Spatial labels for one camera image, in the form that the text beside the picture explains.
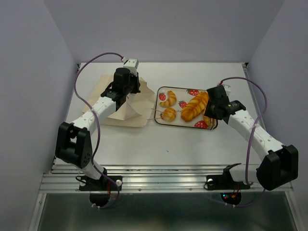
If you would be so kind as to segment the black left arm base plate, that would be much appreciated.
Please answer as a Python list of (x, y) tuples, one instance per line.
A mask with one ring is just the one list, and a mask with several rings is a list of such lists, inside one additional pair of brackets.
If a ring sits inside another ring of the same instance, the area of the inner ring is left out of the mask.
[(102, 176), (99, 180), (93, 180), (85, 175), (76, 176), (75, 179), (79, 182), (79, 190), (82, 192), (117, 191), (116, 185)]

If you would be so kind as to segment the fake round bread roll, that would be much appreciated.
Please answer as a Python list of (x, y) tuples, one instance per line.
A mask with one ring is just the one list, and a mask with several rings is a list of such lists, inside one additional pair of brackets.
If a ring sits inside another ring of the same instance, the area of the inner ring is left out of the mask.
[(164, 121), (173, 122), (177, 116), (177, 112), (175, 109), (169, 107), (164, 110), (162, 115), (163, 115)]

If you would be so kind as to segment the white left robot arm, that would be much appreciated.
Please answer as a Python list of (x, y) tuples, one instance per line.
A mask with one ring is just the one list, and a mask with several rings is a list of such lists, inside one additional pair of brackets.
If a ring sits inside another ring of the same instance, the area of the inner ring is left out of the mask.
[(90, 178), (91, 185), (101, 190), (107, 185), (104, 168), (93, 160), (91, 134), (100, 133), (100, 122), (115, 113), (127, 96), (140, 93), (140, 82), (135, 67), (117, 68), (113, 81), (97, 102), (81, 117), (71, 123), (63, 122), (58, 129), (55, 156), (79, 168)]

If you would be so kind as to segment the fake croissant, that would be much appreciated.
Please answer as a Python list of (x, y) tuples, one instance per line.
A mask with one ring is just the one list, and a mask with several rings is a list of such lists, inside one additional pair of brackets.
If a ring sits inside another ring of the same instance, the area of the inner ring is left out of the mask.
[(163, 108), (172, 107), (177, 102), (177, 97), (173, 91), (169, 90), (167, 94), (168, 94), (168, 99), (164, 102), (159, 103), (159, 105)]

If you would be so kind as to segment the small fake bread piece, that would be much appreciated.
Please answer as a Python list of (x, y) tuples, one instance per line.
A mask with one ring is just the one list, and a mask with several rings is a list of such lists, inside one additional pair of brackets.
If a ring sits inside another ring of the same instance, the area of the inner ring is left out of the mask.
[(211, 118), (209, 118), (205, 115), (203, 116), (203, 118), (204, 118), (204, 122), (205, 122), (205, 124), (207, 125), (208, 128), (213, 126), (213, 120)]

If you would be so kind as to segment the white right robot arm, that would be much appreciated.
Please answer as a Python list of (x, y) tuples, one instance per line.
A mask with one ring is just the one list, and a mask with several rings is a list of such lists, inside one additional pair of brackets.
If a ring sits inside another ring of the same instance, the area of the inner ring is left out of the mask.
[(232, 164), (220, 175), (208, 175), (204, 188), (209, 191), (249, 189), (249, 183), (260, 184), (272, 191), (298, 177), (298, 150), (284, 145), (255, 124), (246, 107), (239, 101), (230, 101), (224, 86), (207, 89), (209, 101), (205, 116), (222, 120), (235, 129), (259, 156), (260, 165)]

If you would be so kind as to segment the beige paper bag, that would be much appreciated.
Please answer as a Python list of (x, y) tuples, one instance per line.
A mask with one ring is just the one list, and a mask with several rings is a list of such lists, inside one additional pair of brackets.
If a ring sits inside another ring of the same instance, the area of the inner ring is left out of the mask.
[[(101, 75), (98, 83), (88, 98), (91, 106), (97, 102), (100, 94), (113, 80), (113, 75)], [(122, 127), (144, 127), (151, 117), (155, 104), (155, 93), (148, 88), (147, 82), (139, 77), (140, 93), (129, 94), (126, 102), (112, 115), (103, 120), (99, 118), (102, 125)]]

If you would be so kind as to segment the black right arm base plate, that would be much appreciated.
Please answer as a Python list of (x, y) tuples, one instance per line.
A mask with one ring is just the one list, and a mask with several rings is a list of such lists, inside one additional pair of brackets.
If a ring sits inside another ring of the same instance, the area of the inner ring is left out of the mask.
[(242, 181), (234, 181), (230, 175), (207, 175), (204, 183), (204, 189), (208, 191), (217, 190), (248, 190), (250, 186), (244, 184)]

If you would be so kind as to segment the metal tongs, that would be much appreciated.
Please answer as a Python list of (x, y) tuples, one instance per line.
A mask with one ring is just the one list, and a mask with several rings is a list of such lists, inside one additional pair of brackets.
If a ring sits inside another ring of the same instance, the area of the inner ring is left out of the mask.
[(215, 119), (212, 119), (212, 118), (205, 116), (205, 111), (203, 113), (203, 119), (204, 119), (204, 122), (207, 126), (207, 129), (213, 130), (217, 127), (217, 121)]

